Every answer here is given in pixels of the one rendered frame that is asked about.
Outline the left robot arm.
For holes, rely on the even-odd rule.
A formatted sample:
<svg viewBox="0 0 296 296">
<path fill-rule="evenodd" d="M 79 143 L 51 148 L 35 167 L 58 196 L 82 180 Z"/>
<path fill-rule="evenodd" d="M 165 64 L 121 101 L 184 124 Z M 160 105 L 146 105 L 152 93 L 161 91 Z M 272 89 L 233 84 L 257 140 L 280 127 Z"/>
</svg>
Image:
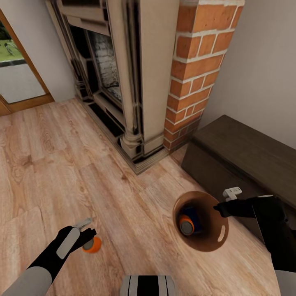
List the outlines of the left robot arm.
<svg viewBox="0 0 296 296">
<path fill-rule="evenodd" d="M 1 296 L 45 296 L 69 254 L 97 234 L 91 228 L 81 231 L 91 223 L 89 217 L 61 229 L 56 238 Z"/>
</svg>

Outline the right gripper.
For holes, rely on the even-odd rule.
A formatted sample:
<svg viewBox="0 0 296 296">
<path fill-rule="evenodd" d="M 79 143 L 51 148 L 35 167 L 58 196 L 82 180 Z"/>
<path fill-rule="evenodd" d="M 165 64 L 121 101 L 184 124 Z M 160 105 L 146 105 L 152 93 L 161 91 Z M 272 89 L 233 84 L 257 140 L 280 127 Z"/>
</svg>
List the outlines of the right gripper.
<svg viewBox="0 0 296 296">
<path fill-rule="evenodd" d="M 214 209 L 220 211 L 222 217 L 245 217 L 239 209 L 239 204 L 241 201 L 244 200 L 229 200 L 228 202 L 219 203 L 217 206 L 214 206 Z"/>
</svg>

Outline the can of soda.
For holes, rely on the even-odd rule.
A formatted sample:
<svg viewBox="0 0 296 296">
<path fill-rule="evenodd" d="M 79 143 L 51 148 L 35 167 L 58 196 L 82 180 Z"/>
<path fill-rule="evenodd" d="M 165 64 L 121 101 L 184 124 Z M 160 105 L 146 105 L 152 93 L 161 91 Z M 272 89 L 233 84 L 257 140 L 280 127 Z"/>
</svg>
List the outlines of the can of soda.
<svg viewBox="0 0 296 296">
<path fill-rule="evenodd" d="M 180 232 L 185 236 L 192 235 L 195 230 L 191 218 L 187 215 L 181 215 L 178 218 L 178 227 Z"/>
<path fill-rule="evenodd" d="M 192 223 L 194 225 L 194 229 L 195 229 L 194 234 L 203 231 L 203 228 L 201 226 L 201 222 L 200 222 L 200 219 L 198 217 L 195 207 L 189 207 L 189 208 L 184 209 L 184 214 L 191 218 Z"/>
<path fill-rule="evenodd" d="M 85 245 L 82 246 L 83 251 L 88 253 L 95 253 L 101 248 L 102 242 L 101 239 L 94 236 L 93 239 L 88 241 Z"/>
</svg>

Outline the trash can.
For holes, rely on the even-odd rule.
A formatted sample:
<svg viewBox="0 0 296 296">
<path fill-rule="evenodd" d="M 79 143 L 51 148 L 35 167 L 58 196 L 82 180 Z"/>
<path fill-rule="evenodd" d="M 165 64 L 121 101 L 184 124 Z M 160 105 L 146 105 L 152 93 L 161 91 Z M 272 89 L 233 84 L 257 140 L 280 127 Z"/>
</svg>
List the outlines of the trash can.
<svg viewBox="0 0 296 296">
<path fill-rule="evenodd" d="M 222 217 L 220 211 L 215 210 L 220 202 L 208 192 L 188 191 L 176 200 L 172 220 L 174 228 L 181 240 L 190 248 L 199 252 L 213 252 L 220 249 L 227 241 L 229 235 L 228 217 Z M 184 209 L 195 207 L 203 228 L 202 232 L 190 236 L 183 235 L 178 227 L 178 218 L 184 215 Z M 225 233 L 222 241 L 218 241 L 225 226 Z"/>
</svg>

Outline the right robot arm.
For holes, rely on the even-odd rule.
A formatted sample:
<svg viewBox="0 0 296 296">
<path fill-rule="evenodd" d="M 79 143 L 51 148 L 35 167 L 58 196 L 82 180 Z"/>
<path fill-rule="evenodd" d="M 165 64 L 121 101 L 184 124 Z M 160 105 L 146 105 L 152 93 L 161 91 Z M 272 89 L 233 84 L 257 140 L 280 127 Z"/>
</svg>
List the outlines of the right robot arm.
<svg viewBox="0 0 296 296">
<path fill-rule="evenodd" d="M 281 296 L 296 296 L 296 230 L 286 223 L 289 217 L 275 195 L 263 195 L 247 200 L 236 198 L 239 187 L 226 189 L 226 202 L 214 206 L 222 217 L 256 218 L 263 243 L 271 253 Z"/>
</svg>

